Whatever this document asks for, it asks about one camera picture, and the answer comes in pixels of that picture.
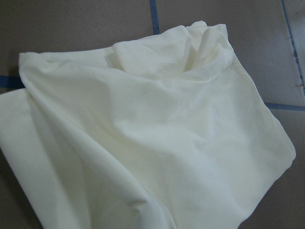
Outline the cream long-sleeve cat shirt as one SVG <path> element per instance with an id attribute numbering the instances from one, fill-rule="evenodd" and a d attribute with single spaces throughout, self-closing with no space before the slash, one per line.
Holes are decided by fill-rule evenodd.
<path id="1" fill-rule="evenodd" d="M 0 147 L 46 229 L 235 229 L 295 158 L 224 24 L 21 53 L 19 73 Z"/>

